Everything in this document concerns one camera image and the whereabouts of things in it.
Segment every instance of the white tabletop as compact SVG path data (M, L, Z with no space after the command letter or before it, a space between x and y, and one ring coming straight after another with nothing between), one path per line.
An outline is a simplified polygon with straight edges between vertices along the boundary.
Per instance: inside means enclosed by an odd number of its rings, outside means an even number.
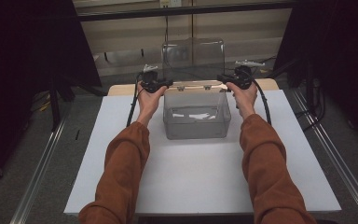
M287 150L289 173L311 212L337 211L340 206L302 133L282 91L265 91L272 125ZM241 117L231 93L231 122L227 137L169 140L162 121L163 99L149 123L151 153L141 180L139 216L228 215L253 213L248 185L241 170ZM94 200L103 173L107 145L125 126L131 96L107 96L95 122L89 145L64 213L77 215ZM257 98L255 110L263 118Z

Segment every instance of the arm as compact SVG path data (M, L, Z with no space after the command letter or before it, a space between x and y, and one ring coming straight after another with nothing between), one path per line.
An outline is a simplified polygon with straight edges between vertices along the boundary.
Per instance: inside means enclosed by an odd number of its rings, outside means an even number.
M255 113L257 89L243 91L232 83L243 118L240 144L242 170L249 185L255 223L316 223L286 167L286 151L275 130Z
M132 222L142 171L150 152L146 127L158 108L159 97L166 89L162 87L153 94L146 91L138 93L138 119L108 145L95 202L80 211L78 218L81 223Z

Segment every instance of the orange sleeve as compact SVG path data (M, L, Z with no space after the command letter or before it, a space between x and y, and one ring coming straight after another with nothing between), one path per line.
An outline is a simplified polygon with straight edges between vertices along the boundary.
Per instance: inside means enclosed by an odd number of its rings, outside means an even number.
M80 211L80 223L132 223L149 152L149 131L139 122L133 122L110 142L95 202Z
M275 130L251 115L241 125L240 143L255 223L316 223L287 171L286 151Z

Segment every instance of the black device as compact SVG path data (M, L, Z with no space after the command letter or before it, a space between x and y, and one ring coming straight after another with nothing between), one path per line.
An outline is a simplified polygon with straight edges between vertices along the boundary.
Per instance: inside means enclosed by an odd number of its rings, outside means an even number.
M141 86L150 93L154 93L159 90L159 88L166 86L170 87L173 84L173 81L163 79L158 79L158 73L155 71L148 71L142 73L142 82Z
M247 90L252 85L252 70L248 66L241 65L234 69L232 75L217 75L217 80L223 84L232 82L242 90Z

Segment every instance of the transparent container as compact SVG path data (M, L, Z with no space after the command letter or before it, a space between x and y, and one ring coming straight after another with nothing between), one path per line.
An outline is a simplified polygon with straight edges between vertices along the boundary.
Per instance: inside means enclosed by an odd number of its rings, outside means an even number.
M225 73L221 38L172 40L162 45L163 77L173 81L216 80Z
M210 84L175 83L166 90L163 120L168 139L227 136L231 115L226 91Z

